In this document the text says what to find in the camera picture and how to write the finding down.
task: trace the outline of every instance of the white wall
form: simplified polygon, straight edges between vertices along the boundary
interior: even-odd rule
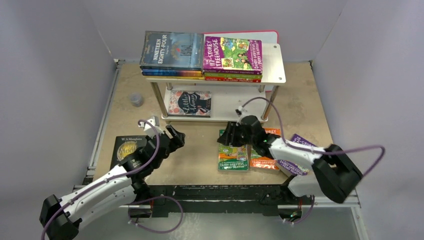
[[[114,72],[81,0],[0,0],[0,239],[81,184]]]
[[[372,240],[423,239],[424,2],[349,0],[313,70],[335,143],[383,144],[358,191]],[[351,154],[366,169],[376,152]]]
[[[285,61],[317,56],[347,0],[84,0],[114,58],[139,60],[146,30],[277,30]]]

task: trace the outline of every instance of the shelf leg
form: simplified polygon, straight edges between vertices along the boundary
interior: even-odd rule
[[[170,82],[167,82],[166,83],[166,89],[168,89],[168,90],[172,90],[172,83],[170,83]]]
[[[164,98],[162,97],[161,90],[159,89],[157,82],[151,82],[151,88],[153,89],[154,96],[156,97],[157,103],[159,104],[160,111],[164,118],[168,117],[168,111],[165,107]]]
[[[277,96],[277,92],[278,92],[278,87],[279,86],[274,86],[273,88],[272,88],[272,93],[271,93],[271,97],[269,98],[269,100],[271,101],[271,103],[274,103],[274,100],[276,99],[276,96]],[[265,110],[263,111],[263,114],[262,114],[262,120],[266,120],[267,118],[268,118],[268,115],[270,114],[270,111],[271,111],[271,104],[269,103],[269,102],[267,102],[266,103],[266,107],[265,107]]]
[[[265,85],[259,85],[259,92],[263,93],[265,90]]]

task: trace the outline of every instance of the shelf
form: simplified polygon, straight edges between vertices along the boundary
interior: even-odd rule
[[[233,82],[233,81],[206,81],[194,79],[178,78],[156,78],[146,76],[146,80],[151,83],[178,83],[178,84],[231,84],[231,85],[284,85],[286,74],[284,72],[283,58],[280,45],[276,43],[262,43],[262,82]]]
[[[259,92],[257,86],[231,86],[225,84],[217,85],[174,85],[172,90],[185,91],[210,91],[212,94],[211,114],[210,117],[184,117],[184,116],[168,116],[162,119],[166,121],[184,121],[184,122],[228,122],[237,121],[239,117],[236,109],[248,100],[254,97],[264,97],[265,92]],[[165,90],[164,103],[166,109],[169,106],[170,91]],[[261,99],[250,102],[245,109],[252,115],[261,120],[267,102]]]

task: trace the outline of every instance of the wooden table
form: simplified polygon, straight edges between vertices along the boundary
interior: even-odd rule
[[[286,84],[280,86],[274,104],[278,108],[286,138],[299,134],[318,146],[332,143],[330,130],[315,84],[309,62],[284,63]],[[161,90],[165,84],[159,84]],[[144,97],[141,107],[133,107],[128,99],[132,92]],[[165,121],[153,94],[151,85],[141,74],[137,64],[124,64],[114,93],[104,132],[94,179],[107,173],[111,167],[116,136],[143,135],[139,119],[158,116],[160,126]],[[171,122],[175,129],[186,134],[185,146],[172,153],[147,179],[149,185],[250,185],[281,184],[287,177],[281,173],[258,171],[218,171],[219,130],[226,124],[219,122]],[[272,110],[264,127],[279,128]]]

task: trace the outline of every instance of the two-tier shelf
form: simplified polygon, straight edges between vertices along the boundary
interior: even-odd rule
[[[157,103],[162,112],[162,119],[167,122],[173,121],[196,121],[196,122],[228,122],[237,121],[235,109],[254,97],[266,97],[265,86],[273,86],[269,98],[274,101],[279,86],[286,82],[283,58],[280,45],[277,43],[262,42],[262,66],[263,77],[261,82],[230,82],[230,81],[206,81],[197,79],[179,78],[151,78],[146,77],[151,83]],[[166,83],[164,95],[159,89],[158,83]],[[168,116],[168,104],[170,90],[185,91],[210,91],[212,94],[211,114],[209,117]],[[254,100],[249,103],[246,110],[255,115],[261,122],[268,121],[271,106],[264,100]]]

